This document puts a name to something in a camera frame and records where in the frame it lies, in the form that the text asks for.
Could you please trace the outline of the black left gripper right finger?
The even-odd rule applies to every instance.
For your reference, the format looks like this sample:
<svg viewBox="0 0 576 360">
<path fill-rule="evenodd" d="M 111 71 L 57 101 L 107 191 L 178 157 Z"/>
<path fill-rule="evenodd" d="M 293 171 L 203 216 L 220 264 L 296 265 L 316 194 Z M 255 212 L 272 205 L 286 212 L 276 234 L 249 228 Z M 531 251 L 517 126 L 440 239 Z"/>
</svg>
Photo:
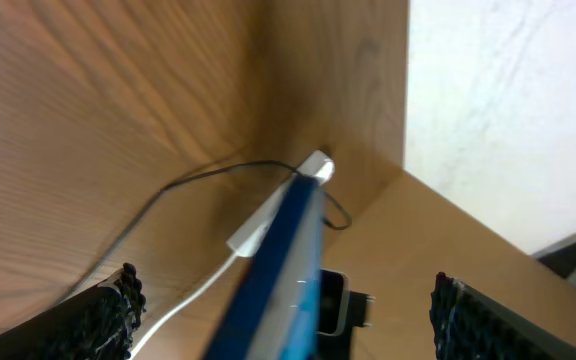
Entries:
<svg viewBox="0 0 576 360">
<path fill-rule="evenodd" d="M 576 347 L 440 272 L 430 322 L 440 360 L 576 360 Z"/>
</svg>

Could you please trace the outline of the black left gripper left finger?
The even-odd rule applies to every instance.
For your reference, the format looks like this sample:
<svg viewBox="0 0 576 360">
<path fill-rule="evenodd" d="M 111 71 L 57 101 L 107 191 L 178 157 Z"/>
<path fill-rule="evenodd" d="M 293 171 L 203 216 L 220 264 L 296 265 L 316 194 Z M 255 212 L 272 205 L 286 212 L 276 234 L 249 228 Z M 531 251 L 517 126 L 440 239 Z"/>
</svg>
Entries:
<svg viewBox="0 0 576 360">
<path fill-rule="evenodd" d="M 108 278 L 0 334 L 0 360 L 125 360 L 146 297 L 136 268 Z"/>
</svg>

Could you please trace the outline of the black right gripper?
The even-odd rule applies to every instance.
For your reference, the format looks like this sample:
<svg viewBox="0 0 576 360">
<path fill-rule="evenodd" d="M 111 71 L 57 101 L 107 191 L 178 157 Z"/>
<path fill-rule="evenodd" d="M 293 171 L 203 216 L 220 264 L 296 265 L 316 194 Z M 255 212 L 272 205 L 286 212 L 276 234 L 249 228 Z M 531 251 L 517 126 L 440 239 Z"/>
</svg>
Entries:
<svg viewBox="0 0 576 360">
<path fill-rule="evenodd" d="M 375 297 L 351 291 L 345 274 L 320 271 L 319 320 L 315 360 L 350 360 L 355 328 L 369 326 L 368 315 Z"/>
</svg>

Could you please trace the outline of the blue Galaxy smartphone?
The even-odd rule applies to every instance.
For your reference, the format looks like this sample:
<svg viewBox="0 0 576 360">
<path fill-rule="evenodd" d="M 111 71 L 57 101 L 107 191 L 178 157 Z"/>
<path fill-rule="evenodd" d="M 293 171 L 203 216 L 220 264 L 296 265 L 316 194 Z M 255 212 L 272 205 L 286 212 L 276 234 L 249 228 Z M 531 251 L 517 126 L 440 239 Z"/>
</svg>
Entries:
<svg viewBox="0 0 576 360">
<path fill-rule="evenodd" d="M 308 359 L 316 350 L 323 198 L 312 177 L 297 176 L 203 357 Z"/>
</svg>

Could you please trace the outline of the brown wooden side panel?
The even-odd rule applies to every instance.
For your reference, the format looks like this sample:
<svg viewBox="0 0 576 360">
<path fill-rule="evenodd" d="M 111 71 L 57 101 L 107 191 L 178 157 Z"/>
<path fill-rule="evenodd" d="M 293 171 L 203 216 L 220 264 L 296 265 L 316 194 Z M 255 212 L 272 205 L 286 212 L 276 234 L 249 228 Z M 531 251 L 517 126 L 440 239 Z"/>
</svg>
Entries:
<svg viewBox="0 0 576 360">
<path fill-rule="evenodd" d="M 432 359 L 429 319 L 443 272 L 576 346 L 576 288 L 402 173 L 326 249 L 325 267 L 376 302 L 359 330 L 359 359 Z"/>
</svg>

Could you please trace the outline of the white power strip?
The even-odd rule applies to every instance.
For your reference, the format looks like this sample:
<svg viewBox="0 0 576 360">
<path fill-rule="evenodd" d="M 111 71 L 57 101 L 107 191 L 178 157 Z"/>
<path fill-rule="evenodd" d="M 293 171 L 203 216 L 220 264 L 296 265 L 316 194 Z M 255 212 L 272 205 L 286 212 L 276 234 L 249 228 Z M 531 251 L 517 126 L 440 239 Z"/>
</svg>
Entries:
<svg viewBox="0 0 576 360">
<path fill-rule="evenodd" d="M 289 184 L 289 181 L 281 184 L 227 240 L 226 244 L 238 257 L 255 255 Z"/>
</svg>

